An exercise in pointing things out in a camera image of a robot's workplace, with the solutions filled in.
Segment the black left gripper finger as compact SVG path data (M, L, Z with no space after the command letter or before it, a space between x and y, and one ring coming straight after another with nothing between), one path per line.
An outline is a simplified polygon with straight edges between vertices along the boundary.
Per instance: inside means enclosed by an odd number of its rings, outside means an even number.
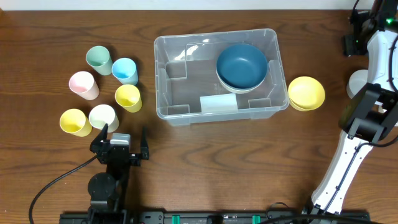
M107 140L108 135L108 124L106 123L101 132L94 138L90 144L90 151L93 153L99 153L102 150L104 141Z
M141 143L140 143L140 150L141 150L141 159L149 160L149 145L146 139L146 128L142 128L141 134Z

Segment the light grey-blue bowl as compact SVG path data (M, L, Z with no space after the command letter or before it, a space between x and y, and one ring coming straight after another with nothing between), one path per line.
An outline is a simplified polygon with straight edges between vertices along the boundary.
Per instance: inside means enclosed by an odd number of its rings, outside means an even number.
M352 99L360 89L367 83L368 70L357 70L349 78L346 86L346 92Z

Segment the yellow bowl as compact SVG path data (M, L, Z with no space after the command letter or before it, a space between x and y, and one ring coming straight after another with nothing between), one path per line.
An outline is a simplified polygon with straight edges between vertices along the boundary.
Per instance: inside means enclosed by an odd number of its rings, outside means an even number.
M297 77L288 87L290 105L299 111L315 110L325 101L323 85L312 77Z

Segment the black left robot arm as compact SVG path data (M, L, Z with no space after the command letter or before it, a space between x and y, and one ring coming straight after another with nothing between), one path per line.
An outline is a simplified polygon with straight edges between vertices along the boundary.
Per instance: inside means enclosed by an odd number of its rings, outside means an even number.
M90 144L90 151L96 154L106 171L94 175L88 183L91 197L91 208L99 211L117 212L123 208L126 189L129 181L129 170L140 166L142 160L149 159L149 146L146 140L146 129L142 129L140 153L131 153L131 136L114 133L107 138L106 124L99 135Z

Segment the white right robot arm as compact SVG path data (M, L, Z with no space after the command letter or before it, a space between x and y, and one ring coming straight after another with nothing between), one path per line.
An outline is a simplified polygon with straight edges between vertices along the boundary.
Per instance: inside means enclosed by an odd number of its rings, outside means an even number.
M353 33L343 37L346 56L368 55L367 80L339 120L338 148L311 196L311 213L339 215L364 157L397 124L397 0L375 0L371 10L353 9Z

